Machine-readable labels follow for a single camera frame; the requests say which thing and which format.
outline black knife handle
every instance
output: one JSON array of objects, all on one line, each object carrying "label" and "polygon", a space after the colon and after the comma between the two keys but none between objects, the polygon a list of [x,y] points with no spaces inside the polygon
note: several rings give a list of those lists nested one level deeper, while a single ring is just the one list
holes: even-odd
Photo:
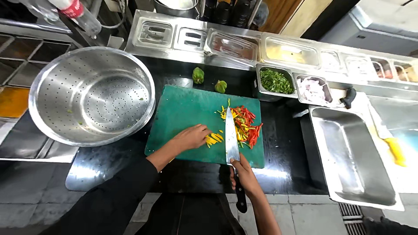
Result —
[{"label": "black knife handle", "polygon": [[247,212],[247,200],[245,198],[245,190],[241,185],[240,179],[238,177],[238,174],[235,172],[234,175],[235,179],[235,192],[237,193],[237,209],[241,213]]},{"label": "black knife handle", "polygon": [[345,104],[346,109],[351,109],[351,102],[353,102],[356,95],[357,95],[357,92],[354,88],[351,87],[347,89],[346,96],[340,99],[341,103]]}]

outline green cutting board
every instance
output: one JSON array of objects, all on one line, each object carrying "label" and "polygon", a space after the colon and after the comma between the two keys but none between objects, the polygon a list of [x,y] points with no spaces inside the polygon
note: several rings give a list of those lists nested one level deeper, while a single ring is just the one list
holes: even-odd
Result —
[{"label": "green cutting board", "polygon": [[[165,85],[145,154],[152,154],[182,130],[199,123],[207,125],[210,130],[225,138],[225,123],[216,110],[221,110],[222,105],[226,108],[228,98],[231,99],[231,107],[243,105],[255,114],[254,125],[261,123],[260,102],[257,99]],[[257,144],[252,149],[244,145],[244,148],[239,147],[239,151],[244,154],[251,167],[264,168],[261,130]],[[185,151],[178,155],[177,159],[226,164],[225,142],[216,143],[211,148],[203,145]]]}]

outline hand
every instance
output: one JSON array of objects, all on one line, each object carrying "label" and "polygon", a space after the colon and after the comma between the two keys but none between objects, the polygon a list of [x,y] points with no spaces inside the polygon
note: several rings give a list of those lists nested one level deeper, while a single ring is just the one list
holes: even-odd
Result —
[{"label": "hand", "polygon": [[206,136],[212,133],[206,125],[197,124],[196,126],[184,129],[177,134],[172,141],[180,147],[181,151],[198,148],[206,143]]},{"label": "hand", "polygon": [[[240,153],[240,160],[241,161],[237,161],[231,158],[231,164],[237,169],[238,177],[240,178],[240,182],[242,187],[244,187],[247,196],[251,199],[251,197],[256,197],[258,194],[264,194],[251,169],[250,163],[242,153]],[[229,168],[231,172],[229,178],[232,182],[233,190],[235,190],[235,186],[237,185],[234,179],[234,167],[230,166]]]}]

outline stainless steel pot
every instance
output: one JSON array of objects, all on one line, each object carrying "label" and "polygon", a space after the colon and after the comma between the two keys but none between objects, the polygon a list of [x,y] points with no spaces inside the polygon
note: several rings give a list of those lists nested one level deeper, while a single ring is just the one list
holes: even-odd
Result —
[{"label": "stainless steel pot", "polygon": [[162,4],[158,0],[154,0],[154,7],[157,13],[172,15],[183,18],[195,19],[199,12],[196,9],[198,0],[170,0],[170,7]]},{"label": "stainless steel pot", "polygon": [[86,47],[49,63],[29,93],[29,112],[48,137],[71,146],[115,142],[141,129],[155,109],[154,81],[124,51]]}]

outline yellow knife handle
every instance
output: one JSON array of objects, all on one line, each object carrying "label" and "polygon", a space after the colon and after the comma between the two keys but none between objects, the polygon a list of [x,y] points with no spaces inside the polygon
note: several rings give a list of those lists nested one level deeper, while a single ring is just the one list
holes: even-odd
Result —
[{"label": "yellow knife handle", "polygon": [[390,151],[392,152],[393,156],[395,157],[395,164],[399,166],[406,166],[405,164],[405,157],[402,153],[402,149],[399,146],[397,138],[387,138],[384,141],[389,145]]}]

